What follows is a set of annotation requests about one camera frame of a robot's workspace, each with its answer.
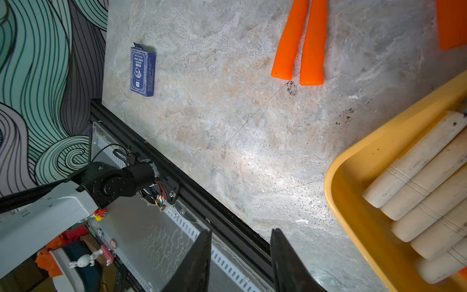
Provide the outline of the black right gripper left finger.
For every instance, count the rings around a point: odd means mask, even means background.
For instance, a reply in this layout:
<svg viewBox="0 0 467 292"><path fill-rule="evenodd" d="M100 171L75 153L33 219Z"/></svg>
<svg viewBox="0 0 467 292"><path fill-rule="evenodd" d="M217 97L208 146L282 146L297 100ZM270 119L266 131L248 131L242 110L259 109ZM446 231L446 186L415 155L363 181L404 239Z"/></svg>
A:
<svg viewBox="0 0 467 292"><path fill-rule="evenodd" d="M163 292L207 292L209 287L212 231L200 232L191 249L163 288Z"/></svg>

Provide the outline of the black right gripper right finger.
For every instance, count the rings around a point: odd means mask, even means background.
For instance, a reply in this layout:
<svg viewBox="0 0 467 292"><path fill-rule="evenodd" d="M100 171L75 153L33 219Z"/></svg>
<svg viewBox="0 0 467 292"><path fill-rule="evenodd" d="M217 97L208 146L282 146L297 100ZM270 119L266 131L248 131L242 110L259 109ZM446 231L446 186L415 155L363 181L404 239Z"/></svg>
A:
<svg viewBox="0 0 467 292"><path fill-rule="evenodd" d="M279 228L272 229L270 252L277 292L325 292L308 272Z"/></svg>

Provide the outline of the large wooden handle sickle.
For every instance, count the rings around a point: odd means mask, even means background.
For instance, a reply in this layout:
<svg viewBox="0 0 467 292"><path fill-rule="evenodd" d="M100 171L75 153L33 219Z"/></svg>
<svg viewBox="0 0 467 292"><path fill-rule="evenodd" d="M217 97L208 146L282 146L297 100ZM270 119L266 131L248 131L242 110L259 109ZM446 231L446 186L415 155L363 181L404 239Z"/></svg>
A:
<svg viewBox="0 0 467 292"><path fill-rule="evenodd" d="M376 208L383 207L418 172L441 152L467 125L465 114L447 111L412 148L394 160L365 190L363 197Z"/></svg>

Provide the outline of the labelled wooden handle sickle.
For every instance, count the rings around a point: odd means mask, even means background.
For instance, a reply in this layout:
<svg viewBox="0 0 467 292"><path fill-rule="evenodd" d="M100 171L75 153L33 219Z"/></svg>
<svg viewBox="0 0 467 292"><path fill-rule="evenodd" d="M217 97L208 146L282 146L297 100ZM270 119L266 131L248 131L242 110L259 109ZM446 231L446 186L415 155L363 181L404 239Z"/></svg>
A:
<svg viewBox="0 0 467 292"><path fill-rule="evenodd" d="M466 198L467 170L464 168L452 175L402 219L395 221L391 231L403 242L410 242Z"/></svg>

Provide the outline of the orange handle sickle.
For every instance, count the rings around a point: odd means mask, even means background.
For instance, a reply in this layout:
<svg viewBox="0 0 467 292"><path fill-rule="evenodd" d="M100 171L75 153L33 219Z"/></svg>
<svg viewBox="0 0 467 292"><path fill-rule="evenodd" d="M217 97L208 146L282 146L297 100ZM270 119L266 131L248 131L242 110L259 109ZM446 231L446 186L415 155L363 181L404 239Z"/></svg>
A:
<svg viewBox="0 0 467 292"><path fill-rule="evenodd" d="M467 0L437 0L440 49L467 44Z"/></svg>
<svg viewBox="0 0 467 292"><path fill-rule="evenodd" d="M278 44L271 76L276 79L291 80L305 18L308 12L307 0L295 0L287 23Z"/></svg>
<svg viewBox="0 0 467 292"><path fill-rule="evenodd" d="M467 267L465 267L464 269L460 270L458 272L459 275L461 275L464 279L467 279Z"/></svg>
<svg viewBox="0 0 467 292"><path fill-rule="evenodd" d="M327 0L313 0L302 51L300 84L319 86L324 84L323 64L327 39Z"/></svg>

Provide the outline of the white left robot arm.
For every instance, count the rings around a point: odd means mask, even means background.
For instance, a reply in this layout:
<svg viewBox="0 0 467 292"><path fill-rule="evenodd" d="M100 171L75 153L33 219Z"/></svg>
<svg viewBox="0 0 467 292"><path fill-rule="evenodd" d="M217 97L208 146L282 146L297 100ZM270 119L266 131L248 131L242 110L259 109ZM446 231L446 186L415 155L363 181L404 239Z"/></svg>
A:
<svg viewBox="0 0 467 292"><path fill-rule="evenodd" d="M25 209L1 219L1 276L33 252L119 197L132 197L157 182L151 161L118 169L91 163L49 189Z"/></svg>

